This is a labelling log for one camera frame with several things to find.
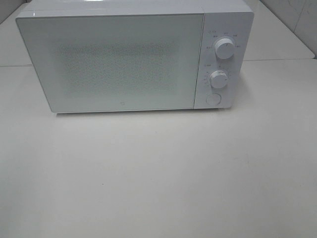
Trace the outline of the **white microwave oven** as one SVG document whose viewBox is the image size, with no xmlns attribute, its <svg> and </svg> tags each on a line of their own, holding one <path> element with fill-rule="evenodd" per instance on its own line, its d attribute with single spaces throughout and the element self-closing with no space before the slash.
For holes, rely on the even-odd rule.
<svg viewBox="0 0 317 238">
<path fill-rule="evenodd" d="M 33 0 L 18 14 L 16 20 L 20 17 L 177 14 L 202 14 L 204 16 L 195 100 L 191 109 L 230 108 L 234 101 L 254 20 L 253 11 L 242 0 Z M 234 55 L 228 59 L 220 59 L 215 54 L 214 43 L 226 36 L 235 42 Z M 221 89 L 212 88 L 210 84 L 209 77 L 216 70 L 223 70 L 229 76 L 227 85 Z M 206 97 L 212 93 L 221 96 L 221 102 L 216 106 L 206 103 Z"/>
</svg>

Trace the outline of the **white microwave door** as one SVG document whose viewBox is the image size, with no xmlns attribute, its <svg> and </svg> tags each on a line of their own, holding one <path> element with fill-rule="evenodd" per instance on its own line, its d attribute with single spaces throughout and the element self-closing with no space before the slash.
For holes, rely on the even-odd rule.
<svg viewBox="0 0 317 238">
<path fill-rule="evenodd" d="M 202 14 L 17 18 L 54 113 L 191 109 Z"/>
</svg>

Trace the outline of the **white microwave knob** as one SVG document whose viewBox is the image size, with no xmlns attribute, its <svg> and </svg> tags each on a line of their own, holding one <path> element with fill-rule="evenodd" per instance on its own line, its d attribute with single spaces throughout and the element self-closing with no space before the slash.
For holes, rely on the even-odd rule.
<svg viewBox="0 0 317 238">
<path fill-rule="evenodd" d="M 230 37 L 222 37 L 214 43 L 215 54 L 221 60 L 226 60 L 234 55 L 235 42 Z"/>
<path fill-rule="evenodd" d="M 227 85 L 229 76 L 223 70 L 216 70 L 211 73 L 209 80 L 212 88 L 221 89 Z"/>
</svg>

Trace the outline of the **round white door button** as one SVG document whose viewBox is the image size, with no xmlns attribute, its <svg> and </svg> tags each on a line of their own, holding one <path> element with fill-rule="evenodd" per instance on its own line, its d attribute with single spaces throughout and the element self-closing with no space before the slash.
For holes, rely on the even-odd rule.
<svg viewBox="0 0 317 238">
<path fill-rule="evenodd" d="M 221 102 L 221 96 L 217 93 L 212 93 L 206 97 L 206 103 L 211 106 L 216 106 Z"/>
</svg>

